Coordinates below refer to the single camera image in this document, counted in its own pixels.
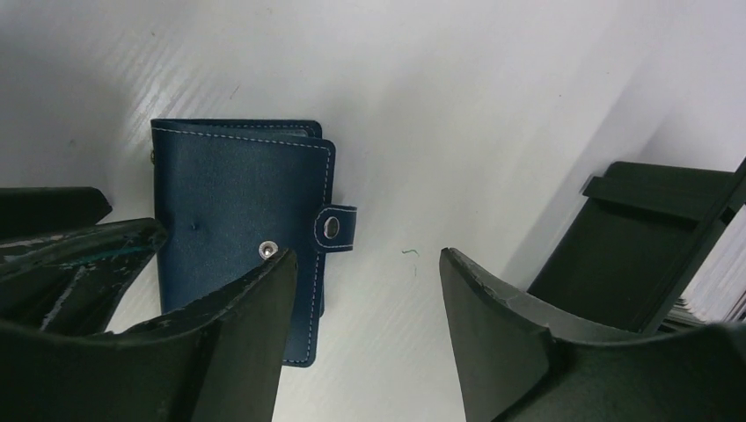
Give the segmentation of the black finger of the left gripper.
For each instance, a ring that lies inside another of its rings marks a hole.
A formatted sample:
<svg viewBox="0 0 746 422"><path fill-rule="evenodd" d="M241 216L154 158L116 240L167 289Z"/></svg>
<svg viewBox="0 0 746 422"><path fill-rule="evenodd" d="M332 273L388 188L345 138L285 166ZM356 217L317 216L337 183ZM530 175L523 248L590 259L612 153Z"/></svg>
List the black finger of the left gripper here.
<svg viewBox="0 0 746 422"><path fill-rule="evenodd" d="M153 218L105 223L112 210L94 187L2 189L2 321L68 336L105 330L167 238Z"/></svg>

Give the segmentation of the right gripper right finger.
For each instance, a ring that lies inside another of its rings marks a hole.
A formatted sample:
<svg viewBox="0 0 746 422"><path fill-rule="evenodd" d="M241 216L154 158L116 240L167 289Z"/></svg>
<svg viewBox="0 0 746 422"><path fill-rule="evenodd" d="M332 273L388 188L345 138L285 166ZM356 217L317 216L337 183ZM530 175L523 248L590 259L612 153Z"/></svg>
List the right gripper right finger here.
<svg viewBox="0 0 746 422"><path fill-rule="evenodd" d="M439 266L468 420L744 420L743 324L642 336L558 309L457 249Z"/></svg>

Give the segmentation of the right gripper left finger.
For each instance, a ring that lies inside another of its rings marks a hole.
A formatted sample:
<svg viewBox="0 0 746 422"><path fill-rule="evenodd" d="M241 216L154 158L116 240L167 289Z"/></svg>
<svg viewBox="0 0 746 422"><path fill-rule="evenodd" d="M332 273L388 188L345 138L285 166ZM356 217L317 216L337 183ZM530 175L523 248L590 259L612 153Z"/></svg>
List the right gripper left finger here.
<svg viewBox="0 0 746 422"><path fill-rule="evenodd" d="M118 333L1 325L4 421L269 421L296 294L296 254Z"/></svg>

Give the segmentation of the blue leather card holder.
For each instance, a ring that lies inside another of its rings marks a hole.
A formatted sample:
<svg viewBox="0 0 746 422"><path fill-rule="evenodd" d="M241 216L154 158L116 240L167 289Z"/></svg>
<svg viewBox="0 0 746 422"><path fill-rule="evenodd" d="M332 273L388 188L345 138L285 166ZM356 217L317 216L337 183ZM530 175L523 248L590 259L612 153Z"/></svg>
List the blue leather card holder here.
<svg viewBox="0 0 746 422"><path fill-rule="evenodd" d="M357 210L333 202L336 148L315 120L154 119L154 214L168 238L157 255L170 312L296 254L296 299L283 362L308 367L325 309L325 260L351 251Z"/></svg>

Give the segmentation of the black card tray stand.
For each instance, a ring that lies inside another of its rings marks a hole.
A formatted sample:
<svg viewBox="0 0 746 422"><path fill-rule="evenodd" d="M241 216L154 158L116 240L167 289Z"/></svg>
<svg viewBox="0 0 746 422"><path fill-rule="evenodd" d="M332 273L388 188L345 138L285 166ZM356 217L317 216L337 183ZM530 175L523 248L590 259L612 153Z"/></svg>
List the black card tray stand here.
<svg viewBox="0 0 746 422"><path fill-rule="evenodd" d="M716 171L617 161L528 292L577 317L653 334L745 203L745 166Z"/></svg>

